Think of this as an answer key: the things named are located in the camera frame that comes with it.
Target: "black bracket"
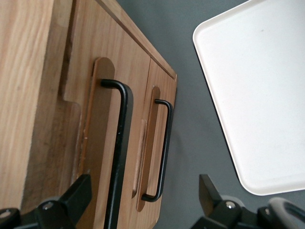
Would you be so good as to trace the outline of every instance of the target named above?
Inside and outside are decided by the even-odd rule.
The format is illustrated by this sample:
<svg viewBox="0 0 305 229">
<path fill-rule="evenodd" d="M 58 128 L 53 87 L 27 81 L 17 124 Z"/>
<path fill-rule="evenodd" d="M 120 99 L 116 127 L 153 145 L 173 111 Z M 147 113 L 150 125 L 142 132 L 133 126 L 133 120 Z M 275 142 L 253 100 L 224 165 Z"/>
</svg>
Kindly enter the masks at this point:
<svg viewBox="0 0 305 229">
<path fill-rule="evenodd" d="M 81 175 L 59 200 L 45 201 L 25 215 L 1 209 L 0 229 L 75 229 L 91 198 L 90 175 Z"/>
<path fill-rule="evenodd" d="M 298 229 L 294 218 L 305 223 L 305 211 L 283 198 L 270 199 L 256 213 L 223 199 L 208 175 L 199 176 L 199 200 L 205 216 L 192 229 Z"/>
</svg>

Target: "metal bolt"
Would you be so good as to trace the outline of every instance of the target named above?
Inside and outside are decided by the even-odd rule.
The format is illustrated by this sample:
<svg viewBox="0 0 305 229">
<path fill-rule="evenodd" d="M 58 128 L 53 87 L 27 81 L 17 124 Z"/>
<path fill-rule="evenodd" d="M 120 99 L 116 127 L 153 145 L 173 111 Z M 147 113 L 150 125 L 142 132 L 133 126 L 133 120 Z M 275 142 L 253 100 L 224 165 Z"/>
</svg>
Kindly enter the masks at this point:
<svg viewBox="0 0 305 229">
<path fill-rule="evenodd" d="M 6 218 L 7 216 L 9 216 L 11 214 L 10 210 L 7 209 L 5 212 L 0 214 L 0 219 Z"/>
<path fill-rule="evenodd" d="M 265 213 L 266 213 L 267 215 L 270 215 L 270 210 L 269 210 L 268 208 L 266 208 L 266 209 L 265 209 Z"/>
<path fill-rule="evenodd" d="M 229 209 L 233 209 L 236 207 L 236 205 L 232 201 L 227 201 L 225 204 Z"/>
<path fill-rule="evenodd" d="M 54 204 L 53 204 L 52 202 L 49 202 L 49 203 L 43 205 L 43 206 L 42 206 L 42 209 L 43 209 L 43 210 L 48 210 L 48 209 L 52 208 L 53 205 L 54 205 Z"/>
</svg>

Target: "cabinet handle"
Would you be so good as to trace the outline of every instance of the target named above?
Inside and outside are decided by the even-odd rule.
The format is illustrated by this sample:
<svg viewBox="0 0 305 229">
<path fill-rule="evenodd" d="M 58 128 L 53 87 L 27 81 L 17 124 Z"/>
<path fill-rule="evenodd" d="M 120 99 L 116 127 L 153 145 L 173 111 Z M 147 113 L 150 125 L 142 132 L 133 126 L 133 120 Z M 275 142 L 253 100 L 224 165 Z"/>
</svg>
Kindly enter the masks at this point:
<svg viewBox="0 0 305 229">
<path fill-rule="evenodd" d="M 101 81 L 101 86 L 111 89 L 118 89 L 121 94 L 120 114 L 115 139 L 109 194 L 104 223 L 104 229 L 114 229 L 117 228 L 120 210 L 125 162 L 132 120 L 133 94 L 129 86 L 116 80 L 103 79 Z"/>
<path fill-rule="evenodd" d="M 156 202 L 160 196 L 162 195 L 164 178 L 165 178 L 165 170 L 166 170 L 166 162 L 168 156 L 168 147 L 171 138 L 171 130 L 173 123 L 173 106 L 170 102 L 161 99 L 155 99 L 156 104 L 162 104 L 167 107 L 167 118 L 166 118 L 166 126 L 165 126 L 165 134 L 164 134 L 164 142 L 162 148 L 162 157 L 161 157 L 161 165 L 160 172 L 158 177 L 158 186 L 157 192 L 155 196 L 151 196 L 148 194 L 143 194 L 141 199 L 147 202 Z"/>
</svg>

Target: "gray floor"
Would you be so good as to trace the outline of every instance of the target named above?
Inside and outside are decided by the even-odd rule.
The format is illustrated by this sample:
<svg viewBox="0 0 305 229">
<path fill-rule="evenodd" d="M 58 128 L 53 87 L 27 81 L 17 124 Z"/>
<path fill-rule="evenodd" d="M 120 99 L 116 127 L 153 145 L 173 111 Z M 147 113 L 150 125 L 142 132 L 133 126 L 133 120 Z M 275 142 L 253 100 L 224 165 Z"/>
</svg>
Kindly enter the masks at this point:
<svg viewBox="0 0 305 229">
<path fill-rule="evenodd" d="M 240 185 L 217 119 L 192 35 L 201 22 L 245 0 L 118 0 L 144 35 L 178 74 L 172 138 L 160 219 L 156 229 L 188 229 L 203 215 L 199 174 L 218 191 L 238 197 L 249 210 L 267 204 Z M 284 193 L 305 208 L 305 191 Z"/>
</svg>

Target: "white plastic tray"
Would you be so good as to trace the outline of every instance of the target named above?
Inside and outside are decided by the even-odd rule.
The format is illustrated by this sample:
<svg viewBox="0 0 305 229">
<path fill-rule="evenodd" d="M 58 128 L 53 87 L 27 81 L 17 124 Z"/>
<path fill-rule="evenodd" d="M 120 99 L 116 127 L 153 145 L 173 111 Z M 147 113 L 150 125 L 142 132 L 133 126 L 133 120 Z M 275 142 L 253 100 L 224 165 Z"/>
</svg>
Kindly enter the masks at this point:
<svg viewBox="0 0 305 229">
<path fill-rule="evenodd" d="M 193 42 L 243 187 L 305 189 L 305 1 L 250 0 Z"/>
</svg>

